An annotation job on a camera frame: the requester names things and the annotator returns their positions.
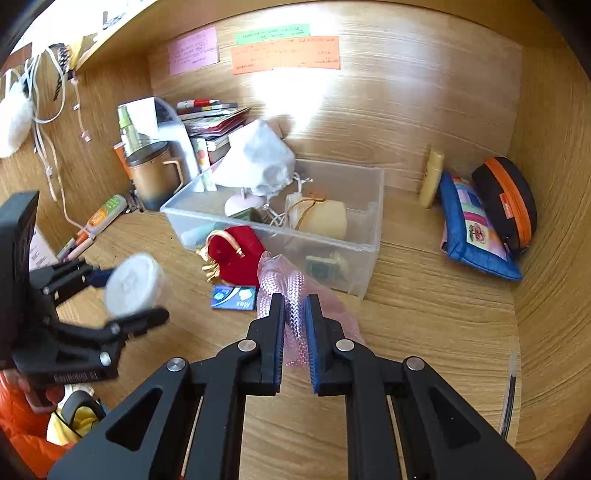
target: black and orange case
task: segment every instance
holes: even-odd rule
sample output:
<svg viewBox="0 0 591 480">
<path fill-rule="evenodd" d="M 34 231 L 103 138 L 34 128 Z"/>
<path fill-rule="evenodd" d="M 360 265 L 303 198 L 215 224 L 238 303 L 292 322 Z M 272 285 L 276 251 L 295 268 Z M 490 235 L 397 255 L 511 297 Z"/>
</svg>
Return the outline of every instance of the black and orange case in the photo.
<svg viewBox="0 0 591 480">
<path fill-rule="evenodd" d="M 525 251 L 538 223 L 534 195 L 515 164 L 505 157 L 487 158 L 472 173 L 487 217 L 512 256 Z"/>
</svg>

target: clear plastic storage box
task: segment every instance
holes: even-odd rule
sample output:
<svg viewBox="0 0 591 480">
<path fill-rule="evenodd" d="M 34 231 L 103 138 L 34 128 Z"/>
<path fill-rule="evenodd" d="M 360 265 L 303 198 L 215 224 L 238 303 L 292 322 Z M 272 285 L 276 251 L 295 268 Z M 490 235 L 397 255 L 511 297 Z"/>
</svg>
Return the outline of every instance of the clear plastic storage box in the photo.
<svg viewBox="0 0 591 480">
<path fill-rule="evenodd" d="M 285 255 L 300 270 L 327 287 L 363 298 L 378 257 L 384 169 L 299 159 L 295 167 L 302 179 L 313 180 L 304 183 L 304 196 L 314 193 L 345 204 L 347 231 L 344 240 L 229 218 L 224 214 L 224 205 L 240 189 L 218 186 L 216 192 L 197 192 L 197 185 L 207 172 L 185 186 L 160 211 L 166 214 L 185 248 L 195 250 L 214 229 L 249 225 L 273 255 Z M 296 191 L 297 182 L 294 181 L 271 200 L 271 208 L 283 213 L 285 197 Z"/>
</svg>

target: white string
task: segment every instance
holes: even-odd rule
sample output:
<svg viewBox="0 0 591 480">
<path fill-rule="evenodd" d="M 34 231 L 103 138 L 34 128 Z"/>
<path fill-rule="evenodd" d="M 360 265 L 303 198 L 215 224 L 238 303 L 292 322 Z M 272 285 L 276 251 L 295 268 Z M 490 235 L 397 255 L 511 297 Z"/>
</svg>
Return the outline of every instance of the white string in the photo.
<svg viewBox="0 0 591 480">
<path fill-rule="evenodd" d="M 74 78 L 72 79 L 72 85 L 74 86 L 74 91 L 76 92 L 76 102 L 78 102 L 77 108 L 76 108 L 76 113 L 78 113 L 78 125 L 80 125 L 80 131 L 82 132 L 82 138 L 86 139 L 85 136 L 88 135 L 88 132 L 86 131 L 86 128 L 84 128 L 84 125 L 82 125 L 82 113 L 80 112 L 80 110 L 82 110 L 82 104 L 80 103 L 80 92 L 78 91 L 78 79 Z"/>
<path fill-rule="evenodd" d="M 279 227 L 282 227 L 284 225 L 285 213 L 277 213 L 275 210 L 273 210 L 271 208 L 271 205 L 269 205 L 268 201 L 266 204 L 264 204 L 262 206 L 262 209 L 266 212 L 269 212 L 271 215 L 273 215 L 273 218 L 271 219 L 271 223 L 269 225 L 279 226 Z"/>
<path fill-rule="evenodd" d="M 33 116 L 33 120 L 35 120 L 36 123 L 38 124 L 50 124 L 51 122 L 53 122 L 57 117 L 59 117 L 61 115 L 61 113 L 64 111 L 64 105 L 66 104 L 66 82 L 64 81 L 64 72 L 62 71 L 60 64 L 57 62 L 56 56 L 53 54 L 53 51 L 47 47 L 45 49 L 46 52 L 48 52 L 51 61 L 53 63 L 53 66 L 56 68 L 57 73 L 60 76 L 61 79 L 61 107 L 60 107 L 60 111 L 58 111 L 58 113 L 55 115 L 55 117 L 49 119 L 49 120 L 41 120 L 40 118 L 37 117 L 37 113 L 35 113 L 35 115 Z M 33 70 L 33 83 L 35 84 L 35 91 L 38 93 L 37 90 L 37 69 L 39 68 L 39 64 L 40 64 L 40 59 L 37 61 L 37 63 L 35 64 L 35 69 Z"/>
<path fill-rule="evenodd" d="M 11 84 L 10 82 L 12 81 L 12 74 L 16 73 L 17 74 L 17 79 L 18 81 L 21 80 L 21 74 L 18 73 L 18 70 L 16 69 L 8 69 L 6 71 L 6 73 L 4 74 L 6 76 L 6 92 L 4 93 L 4 98 L 6 98 L 8 96 L 8 92 L 10 92 L 10 88 L 11 88 Z"/>
<path fill-rule="evenodd" d="M 299 193 L 301 193 L 302 187 L 304 186 L 304 183 L 310 183 L 313 182 L 314 179 L 311 179 L 310 177 L 306 177 L 306 178 L 301 178 L 300 174 L 297 172 L 294 172 L 294 176 L 293 179 L 297 182 L 297 191 Z"/>
<path fill-rule="evenodd" d="M 79 223 L 72 220 L 67 213 L 66 195 L 64 193 L 64 185 L 61 180 L 60 167 L 59 167 L 59 161 L 57 159 L 56 148 L 55 148 L 55 145 L 53 144 L 53 142 L 51 141 L 51 138 L 49 138 L 49 136 L 43 131 L 43 129 L 41 127 L 42 125 L 49 124 L 49 123 L 53 122 L 55 119 L 57 119 L 60 116 L 60 114 L 63 112 L 64 105 L 66 104 L 66 82 L 65 82 L 65 78 L 64 78 L 64 73 L 63 73 L 60 65 L 58 64 L 57 59 L 56 59 L 55 55 L 53 54 L 52 50 L 50 48 L 46 48 L 46 52 L 48 52 L 48 54 L 51 58 L 51 61 L 53 63 L 53 66 L 56 68 L 56 70 L 58 71 L 58 74 L 60 75 L 60 79 L 61 79 L 61 107 L 60 107 L 60 110 L 58 111 L 57 115 L 49 120 L 42 120 L 38 117 L 41 101 L 40 101 L 40 95 L 39 95 L 39 88 L 37 86 L 37 70 L 39 68 L 39 64 L 41 63 L 41 55 L 33 58 L 30 66 L 28 64 L 28 61 L 26 61 L 25 62 L 25 75 L 26 75 L 25 78 L 28 80 L 29 98 L 33 101 L 33 112 L 34 112 L 34 115 L 33 115 L 33 120 L 34 120 L 33 139 L 35 141 L 35 149 L 37 150 L 37 154 L 39 155 L 39 158 L 41 159 L 41 162 L 43 163 L 43 167 L 45 169 L 45 174 L 47 177 L 47 184 L 49 186 L 49 191 L 51 193 L 51 197 L 53 198 L 54 202 L 57 202 L 58 201 L 57 195 L 56 195 L 55 190 L 53 188 L 53 181 L 52 181 L 53 168 L 49 164 L 49 162 L 47 161 L 47 152 L 46 152 L 45 143 L 44 143 L 43 139 L 45 138 L 49 142 L 49 146 L 51 148 L 51 153 L 53 155 L 53 163 L 56 168 L 57 181 L 60 186 L 61 206 L 62 206 L 62 209 L 64 212 L 64 218 L 66 219 L 66 221 L 68 221 L 69 224 L 75 226 L 78 230 L 83 230 L 88 233 L 88 231 L 86 230 L 86 228 L 84 226 L 82 226 Z M 76 88 L 76 96 L 79 101 L 79 95 L 78 95 L 77 88 Z M 82 119 L 80 117 L 80 113 L 79 113 L 79 122 L 82 127 Z"/>
<path fill-rule="evenodd" d="M 53 145 L 53 142 L 51 141 L 51 138 L 49 138 L 47 136 L 47 134 L 41 130 L 41 133 L 43 134 L 43 136 L 46 138 L 46 140 L 49 142 L 49 146 L 51 147 L 51 152 L 53 153 L 53 160 L 54 163 L 56 164 L 56 172 L 57 172 L 57 181 L 60 184 L 60 193 L 61 193 L 61 206 L 64 210 L 64 218 L 66 219 L 66 221 L 68 221 L 69 224 L 74 225 L 78 230 L 83 230 L 86 233 L 88 233 L 90 235 L 90 232 L 88 230 L 86 230 L 85 227 L 83 227 L 82 225 L 80 225 L 79 223 L 75 222 L 74 220 L 72 220 L 69 216 L 68 216 L 68 212 L 66 210 L 66 196 L 64 194 L 64 185 L 61 182 L 61 175 L 60 175 L 60 165 L 57 161 L 57 154 L 56 154 L 56 148 Z"/>
</svg>

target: orange jacket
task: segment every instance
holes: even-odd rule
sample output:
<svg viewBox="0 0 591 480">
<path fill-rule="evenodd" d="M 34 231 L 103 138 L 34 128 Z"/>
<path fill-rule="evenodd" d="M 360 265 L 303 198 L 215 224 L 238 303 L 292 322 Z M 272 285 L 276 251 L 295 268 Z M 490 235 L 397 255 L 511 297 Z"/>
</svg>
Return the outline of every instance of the orange jacket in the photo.
<svg viewBox="0 0 591 480">
<path fill-rule="evenodd" d="M 46 440 L 49 418 L 50 414 L 34 414 L 25 394 L 12 387 L 0 371 L 0 428 L 39 478 L 46 478 L 53 464 L 71 447 Z"/>
</svg>

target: white fluffy object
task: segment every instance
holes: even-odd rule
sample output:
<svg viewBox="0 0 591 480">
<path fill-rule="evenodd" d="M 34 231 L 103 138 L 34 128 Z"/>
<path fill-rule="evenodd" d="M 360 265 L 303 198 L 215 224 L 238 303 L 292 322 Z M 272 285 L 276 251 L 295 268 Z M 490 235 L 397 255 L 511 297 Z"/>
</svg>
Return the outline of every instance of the white fluffy object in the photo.
<svg viewBox="0 0 591 480">
<path fill-rule="evenodd" d="M 262 120 L 229 136 L 230 150 L 213 172 L 217 185 L 273 197 L 293 181 L 296 156 Z"/>
<path fill-rule="evenodd" d="M 33 102 L 16 82 L 0 102 L 0 158 L 8 158 L 21 148 L 33 122 Z"/>
</svg>

